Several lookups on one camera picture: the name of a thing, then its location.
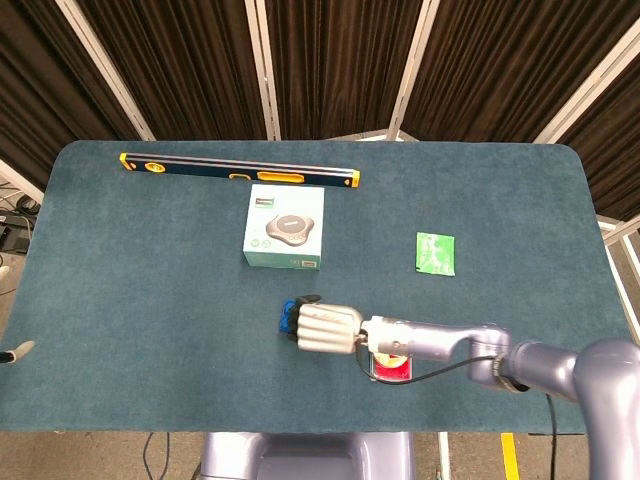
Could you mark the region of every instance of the table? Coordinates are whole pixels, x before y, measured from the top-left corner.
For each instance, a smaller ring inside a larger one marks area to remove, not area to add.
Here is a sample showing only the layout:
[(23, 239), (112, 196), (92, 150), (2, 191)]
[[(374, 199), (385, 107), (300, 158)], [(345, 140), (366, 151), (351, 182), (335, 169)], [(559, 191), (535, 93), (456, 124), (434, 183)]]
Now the table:
[[(342, 166), (362, 180), (325, 192), (319, 272), (251, 268), (248, 182), (128, 172), (122, 151)], [(456, 237), (455, 277), (415, 272), (417, 231)], [(464, 371), (389, 387), (351, 356), (299, 351), (278, 319), (307, 293), (365, 316), (494, 322), (515, 342), (628, 336), (567, 147), (81, 141), (55, 163), (0, 342), (37, 342), (0, 370), (0, 428), (549, 431), (540, 393), (485, 390)], [(584, 431), (578, 408), (556, 403), (560, 431)]]

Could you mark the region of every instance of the product box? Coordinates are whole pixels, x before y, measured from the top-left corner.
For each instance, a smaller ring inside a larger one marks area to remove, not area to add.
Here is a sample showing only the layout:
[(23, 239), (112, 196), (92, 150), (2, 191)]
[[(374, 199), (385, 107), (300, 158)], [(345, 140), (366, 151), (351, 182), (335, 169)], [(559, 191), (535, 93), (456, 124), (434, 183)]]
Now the product box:
[(244, 232), (252, 267), (320, 269), (324, 188), (254, 184)]

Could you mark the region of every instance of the black curtain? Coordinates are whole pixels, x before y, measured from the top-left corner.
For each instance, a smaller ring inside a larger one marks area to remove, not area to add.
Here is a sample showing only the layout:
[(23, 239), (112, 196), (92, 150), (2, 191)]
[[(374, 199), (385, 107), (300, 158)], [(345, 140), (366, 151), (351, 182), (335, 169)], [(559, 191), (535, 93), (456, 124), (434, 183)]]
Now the black curtain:
[(638, 16), (638, 0), (440, 2), (401, 128), (530, 142)]
[(44, 188), (78, 139), (139, 138), (54, 2), (0, 1), (0, 158)]
[(582, 158), (596, 210), (640, 214), (640, 57), (559, 140)]
[(158, 139), (266, 139), (239, 0), (80, 0)]
[(387, 128), (421, 5), (267, 0), (282, 139)]

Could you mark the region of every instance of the spirit level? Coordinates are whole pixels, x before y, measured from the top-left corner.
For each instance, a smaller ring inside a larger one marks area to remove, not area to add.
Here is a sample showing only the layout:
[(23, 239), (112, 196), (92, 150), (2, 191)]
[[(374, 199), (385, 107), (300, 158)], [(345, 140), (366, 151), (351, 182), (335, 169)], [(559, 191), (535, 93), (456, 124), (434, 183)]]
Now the spirit level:
[(360, 171), (352, 168), (177, 157), (149, 153), (121, 153), (120, 162), (127, 170), (138, 172), (241, 178), (328, 187), (358, 188), (360, 184)]

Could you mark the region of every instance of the robotic hand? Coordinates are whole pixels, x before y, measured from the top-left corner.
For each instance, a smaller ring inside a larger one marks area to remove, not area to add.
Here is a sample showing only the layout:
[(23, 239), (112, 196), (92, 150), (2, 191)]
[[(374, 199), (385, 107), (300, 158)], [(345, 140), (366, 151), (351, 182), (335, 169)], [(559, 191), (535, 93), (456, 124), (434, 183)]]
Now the robotic hand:
[(298, 347), (343, 353), (367, 346), (386, 353), (448, 361), (469, 341), (469, 378), (488, 388), (530, 388), (580, 405), (589, 438), (591, 480), (640, 478), (640, 348), (625, 340), (600, 340), (580, 352), (526, 341), (511, 346), (496, 325), (450, 327), (374, 316), (354, 308), (306, 303), (296, 309)]

